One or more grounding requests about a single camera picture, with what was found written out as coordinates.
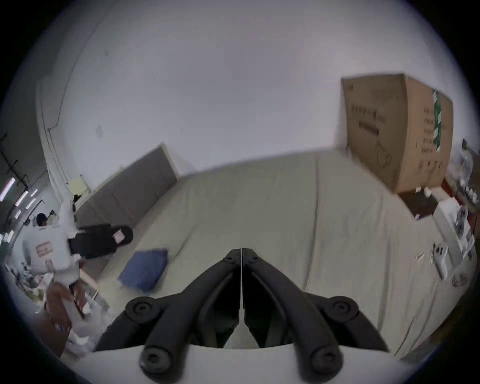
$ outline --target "cardboard box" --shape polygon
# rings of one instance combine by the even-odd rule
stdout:
[[[453,104],[403,74],[342,79],[348,146],[392,192],[442,184]]]

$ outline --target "beige bed sheet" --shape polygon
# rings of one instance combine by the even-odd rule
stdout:
[[[135,250],[168,248],[150,293],[181,292],[231,249],[252,248],[301,289],[353,298],[392,354],[403,357],[443,322],[468,288],[442,282],[429,254],[442,236],[343,152],[255,161],[180,180],[110,260],[100,294],[121,310],[141,292],[117,282]],[[419,252],[425,252],[416,261]],[[456,273],[470,282],[476,258]]]

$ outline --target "blue pillow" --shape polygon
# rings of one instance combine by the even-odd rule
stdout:
[[[155,288],[167,263],[166,249],[137,251],[128,261],[118,280],[127,287],[137,288],[147,293]]]

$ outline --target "green tape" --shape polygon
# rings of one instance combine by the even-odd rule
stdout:
[[[440,98],[438,91],[432,90],[433,113],[435,114],[435,125],[433,129],[433,143],[437,146],[437,152],[440,152],[440,140],[442,138],[442,107],[440,106]]]

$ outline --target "ceiling light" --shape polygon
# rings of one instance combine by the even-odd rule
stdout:
[[[13,237],[13,234],[14,234],[14,233],[15,233],[15,232],[10,231],[10,233],[8,234],[8,236],[5,238],[5,241],[6,241],[7,243],[10,243],[10,241],[12,240],[12,237]]]
[[[10,190],[10,188],[12,187],[12,185],[14,183],[15,183],[15,179],[11,178],[10,181],[8,182],[8,184],[5,186],[5,188],[3,188],[3,191],[0,194],[0,201],[3,201],[3,199],[5,199],[5,196],[7,195],[8,191]]]
[[[34,197],[34,198],[32,199],[32,201],[28,203],[28,205],[27,205],[26,208],[27,208],[27,209],[30,209],[30,207],[31,207],[32,204],[35,202],[35,200],[36,200],[36,197]]]
[[[17,202],[15,203],[15,206],[18,207],[22,203],[22,201],[24,200],[25,196],[27,196],[27,195],[28,195],[28,190],[22,193],[22,196],[20,196],[18,198]]]

